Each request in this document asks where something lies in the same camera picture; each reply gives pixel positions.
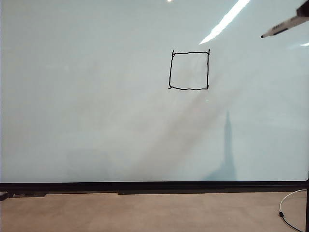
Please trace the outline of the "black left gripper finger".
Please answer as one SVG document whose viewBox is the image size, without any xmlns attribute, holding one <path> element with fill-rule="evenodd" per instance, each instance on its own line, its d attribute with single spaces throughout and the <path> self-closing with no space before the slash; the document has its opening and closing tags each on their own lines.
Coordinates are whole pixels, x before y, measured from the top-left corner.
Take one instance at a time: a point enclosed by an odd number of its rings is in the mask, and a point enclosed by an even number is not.
<svg viewBox="0 0 309 232">
<path fill-rule="evenodd" d="M 309 17 L 309 1 L 305 1 L 300 7 L 297 8 L 296 15 L 298 17 Z"/>
</svg>

